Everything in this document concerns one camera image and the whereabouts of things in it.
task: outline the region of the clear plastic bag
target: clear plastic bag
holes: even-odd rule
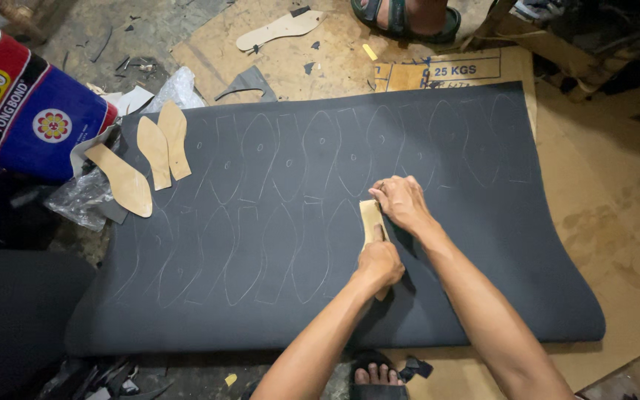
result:
[[[95,167],[89,174],[63,184],[43,204],[78,225],[100,232],[106,218],[97,206],[110,200],[110,183],[102,170]]]
[[[187,108],[204,107],[201,97],[194,93],[194,73],[189,67],[179,68],[164,83],[162,89],[159,90],[157,96],[142,110],[143,114],[159,113],[167,100],[172,99],[179,108],[185,110]]]

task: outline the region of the sandal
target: sandal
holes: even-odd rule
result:
[[[389,23],[386,30],[377,26],[377,14],[382,1],[389,2]],[[362,23],[370,28],[378,28],[386,32],[387,36],[395,38],[416,39],[434,44],[450,43],[456,39],[456,32],[461,27],[461,13],[449,6],[446,6],[446,24],[443,30],[426,36],[410,30],[407,15],[404,13],[404,0],[369,0],[365,6],[362,6],[361,0],[350,0],[350,2],[352,10]]]
[[[389,370],[394,369],[392,362],[378,351],[362,351],[354,356],[355,361],[350,368],[350,400],[409,400],[407,387],[391,385],[358,385],[355,384],[355,371],[360,368],[369,371],[369,364],[377,364],[379,368],[382,364],[387,364]]]

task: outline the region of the red glue can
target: red glue can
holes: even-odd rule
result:
[[[116,116],[114,105],[0,31],[0,168],[66,181],[73,147]]]

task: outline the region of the toe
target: toe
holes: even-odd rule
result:
[[[369,383],[373,385],[379,384],[379,375],[377,374],[377,364],[369,364]]]
[[[355,371],[355,384],[369,384],[369,373],[362,368],[357,368],[357,370]]]
[[[389,367],[387,367],[387,364],[382,364],[379,367],[379,384],[380,385],[389,384]]]
[[[392,369],[391,371],[389,371],[389,384],[392,386],[396,386],[397,381],[397,372]]]

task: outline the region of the person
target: person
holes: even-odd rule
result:
[[[504,395],[511,400],[573,400],[570,387],[515,309],[431,217],[416,179],[382,179],[369,192],[396,225],[421,243],[468,339]],[[377,225],[375,241],[360,254],[347,285],[283,351],[251,399],[318,399],[365,304],[403,274],[396,248],[383,241]],[[357,369],[354,379],[356,385],[403,385],[386,364]]]

